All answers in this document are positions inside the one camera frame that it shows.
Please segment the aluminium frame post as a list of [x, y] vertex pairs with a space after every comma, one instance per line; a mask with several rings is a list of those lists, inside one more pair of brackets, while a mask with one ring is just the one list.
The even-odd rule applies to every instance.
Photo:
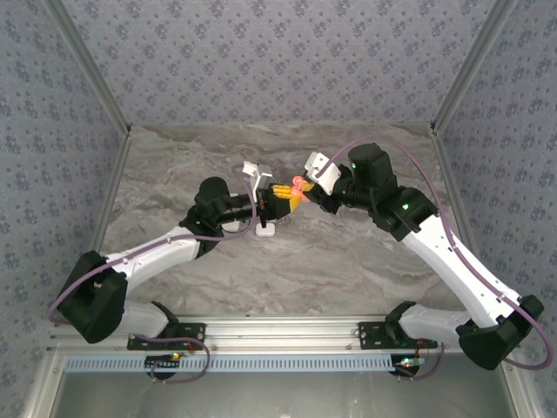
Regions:
[[62, 0], [41, 0], [41, 2], [60, 32], [62, 39], [69, 47], [73, 57], [77, 60], [80, 70], [97, 95], [111, 122], [120, 133], [127, 136], [129, 124], [64, 3]]
[[518, 0], [493, 1], [492, 7], [479, 27], [469, 51], [432, 119], [431, 128], [435, 136], [439, 137], [448, 126], [517, 3]]

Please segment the aluminium table edge rail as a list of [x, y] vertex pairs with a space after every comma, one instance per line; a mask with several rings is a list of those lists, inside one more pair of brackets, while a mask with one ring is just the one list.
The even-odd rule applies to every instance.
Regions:
[[460, 190], [454, 177], [448, 154], [441, 136], [436, 132], [433, 126], [430, 127], [433, 148], [435, 150], [440, 170], [446, 185], [448, 198], [451, 202], [455, 225], [458, 228], [460, 241], [464, 246], [477, 258], [479, 258], [478, 246], [475, 243], [473, 231], [470, 226], [468, 217]]
[[117, 190], [119, 188], [120, 181], [124, 172], [130, 147], [130, 131], [127, 131], [124, 134], [122, 143], [118, 149], [117, 158], [111, 172], [106, 193], [104, 195], [103, 204], [101, 205], [97, 223], [93, 230], [90, 244], [88, 245], [89, 250], [99, 252], [102, 248], [104, 236], [109, 224], [109, 218], [111, 216], [111, 210], [117, 196]]

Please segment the black controller board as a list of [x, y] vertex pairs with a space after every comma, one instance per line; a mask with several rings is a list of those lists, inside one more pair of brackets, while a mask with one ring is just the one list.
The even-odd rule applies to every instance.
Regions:
[[414, 378], [426, 363], [424, 358], [410, 355], [392, 355], [391, 360], [394, 367], [391, 374], [405, 378]]
[[147, 356], [144, 369], [152, 379], [166, 381], [174, 376], [180, 365], [180, 354]]

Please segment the grey metal tray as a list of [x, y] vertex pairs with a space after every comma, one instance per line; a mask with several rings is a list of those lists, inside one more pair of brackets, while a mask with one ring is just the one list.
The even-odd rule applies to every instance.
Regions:
[[557, 418], [532, 375], [474, 367], [447, 354], [414, 380], [387, 372], [210, 372], [156, 384], [145, 373], [74, 371], [52, 355], [19, 418]]

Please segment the pink earbud charging case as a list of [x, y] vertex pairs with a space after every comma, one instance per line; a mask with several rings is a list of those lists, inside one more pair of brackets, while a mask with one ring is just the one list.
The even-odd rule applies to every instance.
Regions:
[[[295, 176], [295, 177], [292, 179], [292, 186], [294, 186], [294, 187], [299, 191], [299, 195], [304, 195], [304, 196], [305, 196], [305, 194], [302, 193], [302, 192], [299, 190], [299, 185], [300, 185], [300, 183], [301, 183], [301, 181], [302, 181], [303, 179], [304, 179], [304, 178], [303, 178], [302, 176]], [[305, 197], [305, 203], [308, 203], [309, 201], [310, 201], [310, 200], [309, 200], [307, 197]]]

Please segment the wide aluminium extrusion beam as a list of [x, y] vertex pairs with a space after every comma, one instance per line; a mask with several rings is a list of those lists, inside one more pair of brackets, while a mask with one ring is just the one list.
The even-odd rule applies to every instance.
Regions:
[[[383, 321], [384, 315], [179, 315], [183, 322], [204, 323], [205, 345], [212, 354], [348, 354], [362, 351], [360, 322]], [[127, 350], [128, 336], [113, 334], [87, 343], [67, 325], [54, 326], [47, 351], [110, 354]]]

